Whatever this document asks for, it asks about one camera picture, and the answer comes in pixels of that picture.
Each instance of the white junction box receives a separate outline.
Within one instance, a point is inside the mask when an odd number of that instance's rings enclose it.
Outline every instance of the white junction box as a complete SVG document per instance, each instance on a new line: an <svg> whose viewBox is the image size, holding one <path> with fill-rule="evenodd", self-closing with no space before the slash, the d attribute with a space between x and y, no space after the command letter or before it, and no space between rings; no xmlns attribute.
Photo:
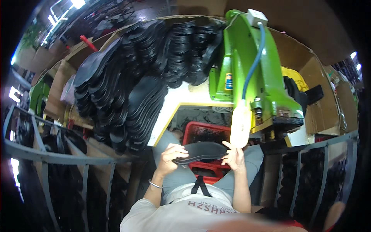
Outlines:
<svg viewBox="0 0 371 232"><path fill-rule="evenodd" d="M247 10L247 20L253 27L259 27L257 24L258 22L261 22L265 27L268 24L267 17L265 17L265 15L262 12L253 9Z"/></svg>

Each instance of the metal bracelet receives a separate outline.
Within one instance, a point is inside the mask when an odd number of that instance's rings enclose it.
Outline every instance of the metal bracelet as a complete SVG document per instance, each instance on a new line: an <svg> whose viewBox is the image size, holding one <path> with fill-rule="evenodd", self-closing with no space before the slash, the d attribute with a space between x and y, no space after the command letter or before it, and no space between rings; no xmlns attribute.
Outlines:
<svg viewBox="0 0 371 232"><path fill-rule="evenodd" d="M152 183L152 179L149 179L148 182L149 182L151 185L153 185L153 186L155 186L156 188L158 188L158 189L162 189L162 188L164 188L164 186L161 186L161 187L160 187L160 186L158 186L158 185Z"/></svg>

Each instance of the black apron strap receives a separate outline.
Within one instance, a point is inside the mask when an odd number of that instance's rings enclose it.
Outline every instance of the black apron strap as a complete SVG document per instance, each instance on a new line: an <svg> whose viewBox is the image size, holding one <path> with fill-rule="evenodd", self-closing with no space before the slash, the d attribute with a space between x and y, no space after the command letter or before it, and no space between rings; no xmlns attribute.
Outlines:
<svg viewBox="0 0 371 232"><path fill-rule="evenodd" d="M209 191L207 190L206 188L206 184L204 182L204 176L198 176L192 190L191 190L191 194L196 194L197 191L198 191L198 188L201 187L201 191L203 193L204 196L208 196L208 197L212 197L211 194L209 193Z"/></svg>

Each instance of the hand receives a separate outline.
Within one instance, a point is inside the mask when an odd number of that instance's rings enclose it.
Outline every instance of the hand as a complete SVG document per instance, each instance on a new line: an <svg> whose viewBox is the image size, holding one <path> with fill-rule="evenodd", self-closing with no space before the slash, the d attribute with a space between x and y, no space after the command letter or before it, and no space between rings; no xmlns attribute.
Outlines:
<svg viewBox="0 0 371 232"><path fill-rule="evenodd" d="M230 150L227 151L228 155L223 156L222 165L228 164L230 168L234 172L238 171L246 171L245 166L245 155L241 148L236 148L232 144L228 143L227 141L222 142L225 146L227 146Z"/></svg>
<svg viewBox="0 0 371 232"><path fill-rule="evenodd" d="M165 151L161 153L161 160L156 170L157 173L163 177L172 173L178 168L178 165L173 162L173 159L178 157L188 157L188 151L186 151L184 147L179 144L169 144Z"/></svg>

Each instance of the gray pants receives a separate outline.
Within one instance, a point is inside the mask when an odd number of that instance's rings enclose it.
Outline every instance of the gray pants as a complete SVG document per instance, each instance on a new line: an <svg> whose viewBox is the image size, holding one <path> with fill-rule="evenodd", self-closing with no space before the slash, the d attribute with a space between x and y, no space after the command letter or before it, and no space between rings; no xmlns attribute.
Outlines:
<svg viewBox="0 0 371 232"><path fill-rule="evenodd" d="M156 162L156 166L158 166L160 162L161 153L165 151L165 149L170 143L180 144L179 140L170 131L165 130L157 146L153 147L153 156ZM260 166L263 162L264 154L260 148L260 145L248 147L244 151L244 154L245 165L247 170L247 180L250 186L256 176L256 173L260 169ZM189 167L184 168L182 166L178 166L178 168L174 172L170 173L164 178L163 182L164 199L166 199L167 195L171 191L173 191L176 187L179 187L184 184L194 183L195 181L196 177L194 176L192 170ZM230 170L223 178L221 178L218 182L216 182L213 185L224 190L231 197L233 197L234 192L233 171Z"/></svg>

